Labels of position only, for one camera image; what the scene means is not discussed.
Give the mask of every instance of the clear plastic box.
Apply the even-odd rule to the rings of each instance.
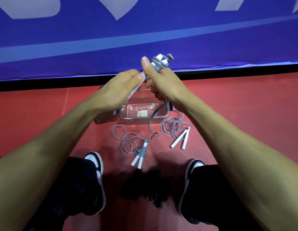
[[[122,108],[119,109],[119,114],[128,125],[148,124],[152,113],[163,104],[164,101],[156,99],[150,89],[142,89],[136,91]],[[150,124],[161,123],[169,116],[170,110],[171,104],[167,103],[165,108],[159,110],[157,114],[155,114]],[[147,116],[138,117],[139,111],[147,111]]]

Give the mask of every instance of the red floor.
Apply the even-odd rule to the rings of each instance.
[[[298,73],[184,81],[186,86],[233,124],[298,163]],[[89,97],[98,87],[0,92],[0,156],[16,149]],[[65,231],[89,230],[217,230],[182,220],[171,201],[158,210],[146,199],[137,203],[118,197],[124,178],[134,172],[134,155],[120,153],[120,141],[112,135],[116,123],[92,123],[72,152],[101,154],[107,196],[105,210],[92,217],[69,217]],[[159,125],[152,125],[159,131]],[[127,126],[148,138],[146,125]],[[164,175],[183,174],[191,158],[216,163],[209,148],[192,126],[185,150],[171,149],[170,137],[160,135],[148,146],[143,170],[158,167]]]

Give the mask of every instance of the sneaker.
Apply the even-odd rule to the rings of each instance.
[[[187,190],[187,187],[188,187],[188,184],[189,184],[189,178],[190,178],[190,175],[192,174],[193,170],[196,168],[196,167],[201,167],[201,166],[204,166],[205,163],[203,163],[201,160],[199,159],[192,159],[187,168],[186,168],[186,171],[185,171],[185,188],[184,188],[184,192],[183,192],[183,195],[180,199],[180,202],[179,202],[179,206],[178,206],[178,212],[180,214],[181,217],[183,217],[186,221],[190,222],[191,224],[194,224],[194,225],[197,225],[199,224],[200,222],[197,221],[197,220],[194,220],[190,217],[188,217],[188,215],[186,214],[185,210],[182,209],[182,203],[183,203],[183,198],[184,198],[184,195],[186,193],[186,190]]]
[[[101,201],[101,200],[97,201],[97,203],[99,203],[99,204],[97,204],[97,206],[100,207],[100,209],[99,208],[97,209],[97,213],[99,213],[105,208],[105,205],[106,205],[106,196],[105,196],[105,191],[104,191],[103,183],[102,183],[102,177],[103,177],[103,171],[104,171],[103,161],[102,161],[100,154],[98,154],[95,151],[89,152],[87,155],[85,155],[84,159],[91,160],[97,168],[97,179],[98,179],[99,184],[102,188],[102,193],[101,193],[100,197],[103,198],[103,201]]]

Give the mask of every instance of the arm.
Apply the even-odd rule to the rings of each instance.
[[[170,70],[159,75],[146,59],[147,86],[184,112],[204,138],[224,175],[267,230],[298,230],[298,164],[241,131],[193,95]]]
[[[94,117],[126,102],[143,79],[137,74],[118,74],[35,139],[0,158],[0,230],[24,229]]]

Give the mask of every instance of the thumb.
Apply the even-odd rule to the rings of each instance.
[[[140,84],[142,84],[144,80],[144,76],[142,73],[139,73],[132,77],[127,83],[126,86],[128,87],[129,90],[133,90],[134,88],[138,87]]]
[[[144,73],[151,78],[153,83],[158,79],[159,74],[155,71],[153,66],[151,65],[150,61],[148,60],[147,57],[142,58],[142,66],[144,69]]]

